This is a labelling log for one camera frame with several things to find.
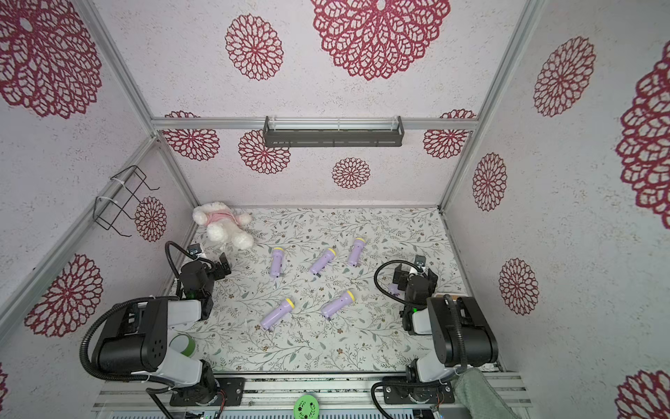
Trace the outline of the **black wall shelf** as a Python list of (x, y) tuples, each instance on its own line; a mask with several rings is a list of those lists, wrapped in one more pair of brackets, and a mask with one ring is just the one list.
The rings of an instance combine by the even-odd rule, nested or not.
[(267, 148), (399, 148), (404, 140), (405, 127), (400, 117), (366, 127), (362, 122), (336, 120), (333, 127), (321, 127), (316, 122), (284, 127), (270, 117), (262, 129)]

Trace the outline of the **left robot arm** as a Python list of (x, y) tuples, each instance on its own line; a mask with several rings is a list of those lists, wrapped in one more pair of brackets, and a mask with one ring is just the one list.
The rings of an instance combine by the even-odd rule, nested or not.
[(216, 261), (196, 258), (181, 268), (182, 294), (143, 297), (114, 305), (85, 333), (79, 358), (89, 375), (110, 382), (155, 382), (153, 399), (172, 394), (174, 406), (207, 406), (225, 402), (225, 391), (213, 368), (172, 347), (176, 328), (209, 319), (216, 281), (231, 274), (225, 254)]

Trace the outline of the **green tape roll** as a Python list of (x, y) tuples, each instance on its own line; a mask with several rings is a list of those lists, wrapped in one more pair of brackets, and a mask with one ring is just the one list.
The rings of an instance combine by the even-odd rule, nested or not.
[(187, 357), (192, 357), (195, 354), (196, 344), (195, 340), (189, 335), (175, 335), (169, 342), (169, 347), (179, 354)]

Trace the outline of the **green cloth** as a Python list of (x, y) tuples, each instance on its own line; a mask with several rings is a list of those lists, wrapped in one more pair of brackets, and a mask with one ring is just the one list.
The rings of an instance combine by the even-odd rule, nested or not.
[(470, 368), (459, 375), (453, 382), (453, 389), (455, 399), (474, 419), (518, 419), (477, 368)]

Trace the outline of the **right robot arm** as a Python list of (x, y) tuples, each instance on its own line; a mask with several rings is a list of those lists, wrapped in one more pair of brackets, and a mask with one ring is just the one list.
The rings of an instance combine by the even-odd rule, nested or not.
[(406, 367), (403, 380), (386, 378), (370, 389), (373, 406), (389, 418), (376, 398), (382, 389), (391, 396), (386, 403), (411, 400), (416, 404), (454, 398), (450, 384), (478, 368), (498, 360), (497, 339), (473, 297), (436, 296), (437, 275), (424, 265), (390, 260), (373, 274), (373, 284), (387, 298), (403, 305), (402, 326), (410, 335), (429, 336), (433, 348)]

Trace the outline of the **purple flashlight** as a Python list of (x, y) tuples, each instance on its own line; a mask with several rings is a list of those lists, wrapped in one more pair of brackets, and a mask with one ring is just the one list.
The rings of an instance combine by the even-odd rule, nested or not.
[(326, 303), (320, 310), (321, 315), (330, 321), (336, 314), (355, 302), (355, 297), (350, 290), (343, 291), (338, 298)]
[(278, 279), (281, 277), (283, 272), (283, 263), (284, 263), (285, 251), (281, 247), (275, 247), (271, 251), (271, 265), (270, 265), (270, 277), (272, 279)]
[(347, 260), (348, 265), (352, 267), (356, 267), (358, 265), (359, 258), (365, 246), (366, 246), (366, 240), (364, 238), (356, 237), (356, 239), (354, 239), (352, 249), (349, 258)]
[(284, 317), (294, 310), (295, 304), (289, 298), (284, 299), (277, 307), (275, 307), (269, 314), (266, 314), (265, 317), (260, 322), (261, 328), (265, 331), (270, 331), (278, 323), (280, 323)]
[(335, 249), (327, 248), (324, 253), (317, 259), (309, 268), (309, 272), (314, 276), (319, 276), (320, 273), (333, 262), (337, 256)]

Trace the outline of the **white plush toy pink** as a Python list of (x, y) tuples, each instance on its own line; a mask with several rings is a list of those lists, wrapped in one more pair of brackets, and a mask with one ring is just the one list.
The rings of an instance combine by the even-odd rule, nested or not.
[(254, 238), (245, 230), (253, 221), (251, 214), (236, 214), (223, 202), (213, 202), (195, 207), (193, 221), (206, 229), (210, 241), (231, 244), (235, 249), (245, 251), (254, 245)]

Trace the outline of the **green round disc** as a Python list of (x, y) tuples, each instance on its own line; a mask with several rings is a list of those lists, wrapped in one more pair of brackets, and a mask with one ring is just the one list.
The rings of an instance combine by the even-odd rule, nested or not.
[(300, 396), (293, 407), (295, 419), (318, 419), (319, 401), (315, 396), (305, 394)]

